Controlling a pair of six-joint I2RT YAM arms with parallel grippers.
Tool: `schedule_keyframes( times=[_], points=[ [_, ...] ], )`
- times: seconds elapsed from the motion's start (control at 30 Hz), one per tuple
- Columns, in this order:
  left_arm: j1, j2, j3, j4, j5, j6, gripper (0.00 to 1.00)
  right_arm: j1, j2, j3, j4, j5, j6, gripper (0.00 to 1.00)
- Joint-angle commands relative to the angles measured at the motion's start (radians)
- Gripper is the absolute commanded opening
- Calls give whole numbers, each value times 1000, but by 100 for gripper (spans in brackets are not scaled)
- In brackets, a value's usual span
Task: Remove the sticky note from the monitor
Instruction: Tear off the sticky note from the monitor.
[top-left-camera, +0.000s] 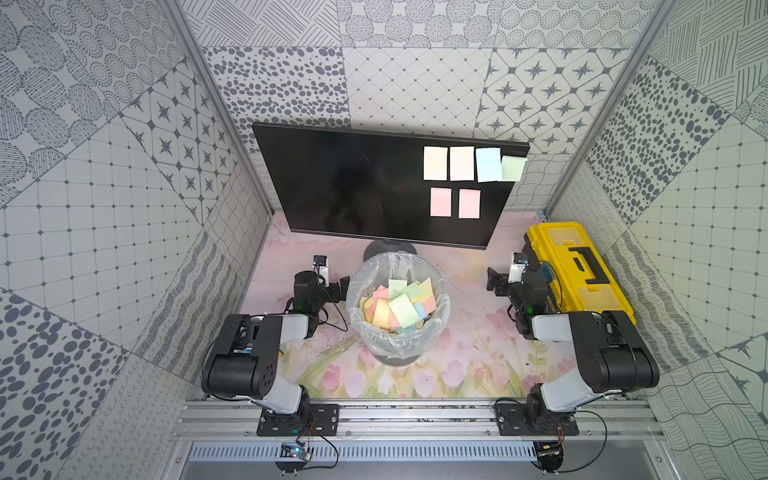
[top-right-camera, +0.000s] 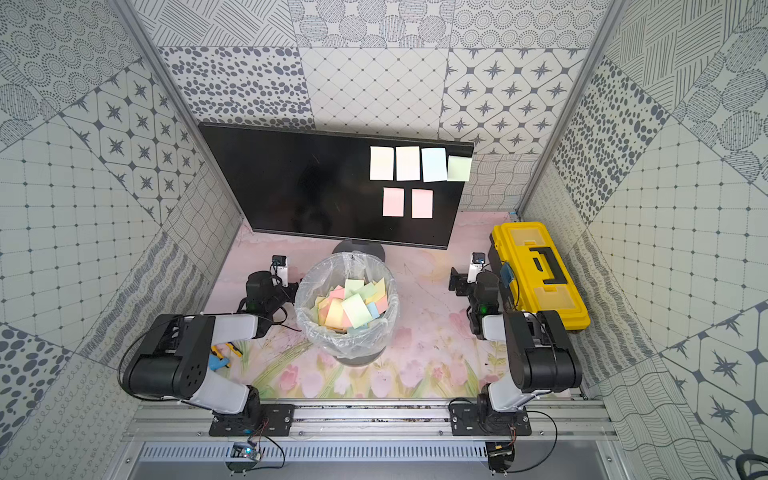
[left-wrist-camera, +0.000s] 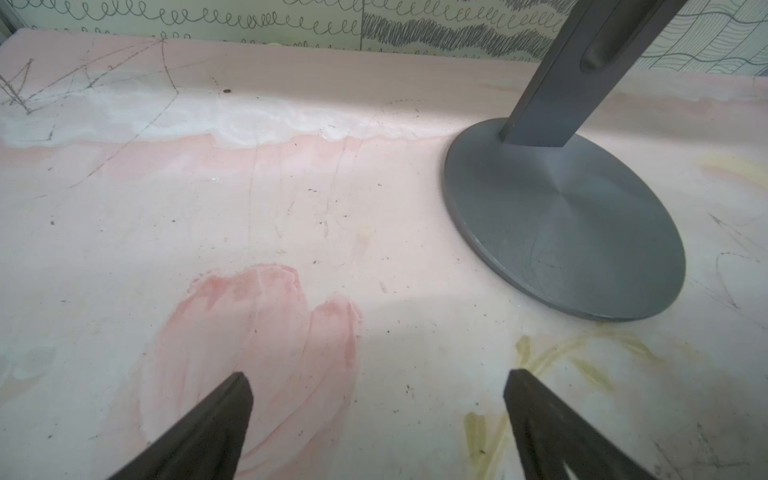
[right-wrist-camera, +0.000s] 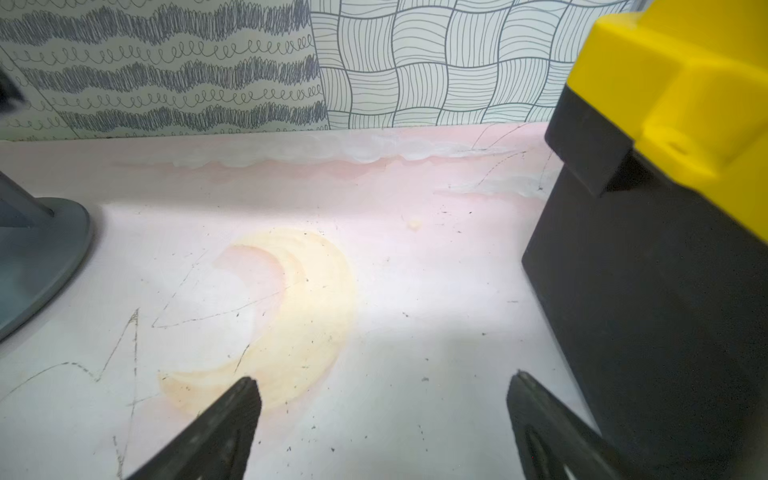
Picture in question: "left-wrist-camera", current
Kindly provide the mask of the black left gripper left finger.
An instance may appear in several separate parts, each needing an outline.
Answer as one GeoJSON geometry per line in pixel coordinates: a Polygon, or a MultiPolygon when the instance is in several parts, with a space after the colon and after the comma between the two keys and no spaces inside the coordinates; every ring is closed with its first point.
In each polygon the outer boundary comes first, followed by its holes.
{"type": "Polygon", "coordinates": [[[236,475],[253,408],[244,373],[235,372],[114,479],[217,479],[236,475]]]}

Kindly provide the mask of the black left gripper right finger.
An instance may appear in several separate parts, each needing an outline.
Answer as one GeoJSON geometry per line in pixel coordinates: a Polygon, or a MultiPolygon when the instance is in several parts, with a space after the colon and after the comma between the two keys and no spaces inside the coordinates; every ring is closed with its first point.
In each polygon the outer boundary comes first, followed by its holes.
{"type": "Polygon", "coordinates": [[[509,372],[504,400],[527,479],[654,478],[531,372],[509,372]]]}

